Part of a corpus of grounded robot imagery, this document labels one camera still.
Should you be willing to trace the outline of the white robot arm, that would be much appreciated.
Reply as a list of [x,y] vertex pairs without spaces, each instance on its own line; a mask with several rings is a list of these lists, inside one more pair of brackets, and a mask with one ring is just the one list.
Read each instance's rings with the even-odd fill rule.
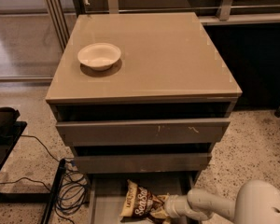
[[261,181],[249,180],[232,201],[204,189],[191,189],[187,195],[169,195],[150,214],[154,218],[189,217],[205,221],[213,214],[233,224],[280,224],[280,190]]

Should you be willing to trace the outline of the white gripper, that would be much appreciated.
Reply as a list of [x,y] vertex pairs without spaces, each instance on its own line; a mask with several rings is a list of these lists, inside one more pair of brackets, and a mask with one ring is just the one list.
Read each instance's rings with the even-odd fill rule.
[[170,223],[171,218],[188,217],[194,220],[205,221],[209,216],[201,211],[194,211],[186,195],[157,195],[157,198],[164,203],[164,211],[152,211],[149,213],[149,219],[153,223]]

